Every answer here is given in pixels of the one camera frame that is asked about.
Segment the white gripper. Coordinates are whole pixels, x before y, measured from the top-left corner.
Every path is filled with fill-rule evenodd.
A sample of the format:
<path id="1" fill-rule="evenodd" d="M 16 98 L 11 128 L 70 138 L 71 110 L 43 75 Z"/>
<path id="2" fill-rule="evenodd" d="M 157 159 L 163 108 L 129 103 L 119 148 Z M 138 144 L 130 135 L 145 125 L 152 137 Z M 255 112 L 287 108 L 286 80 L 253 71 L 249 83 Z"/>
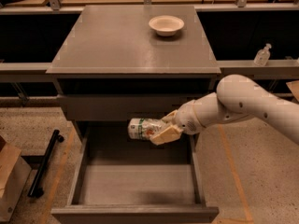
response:
<path id="1" fill-rule="evenodd" d="M 173 123 L 157 132 L 149 140 L 156 146 L 178 140 L 182 133 L 194 135 L 205 129 L 196 114 L 195 101 L 191 100 L 164 117 L 165 123 Z"/>

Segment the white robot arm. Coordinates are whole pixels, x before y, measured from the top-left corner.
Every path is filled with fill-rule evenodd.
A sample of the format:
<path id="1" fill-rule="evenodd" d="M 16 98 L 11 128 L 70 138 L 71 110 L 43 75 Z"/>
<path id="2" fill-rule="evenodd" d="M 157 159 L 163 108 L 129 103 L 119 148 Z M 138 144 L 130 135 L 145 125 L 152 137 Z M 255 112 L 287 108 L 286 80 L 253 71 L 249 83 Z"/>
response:
<path id="1" fill-rule="evenodd" d="M 215 92 L 191 100 L 163 117 L 166 126 L 150 138 L 155 145 L 178 140 L 184 133 L 200 133 L 213 124 L 225 124 L 250 117 L 275 128 L 299 143 L 299 105 L 280 99 L 241 75 L 229 75 Z"/>

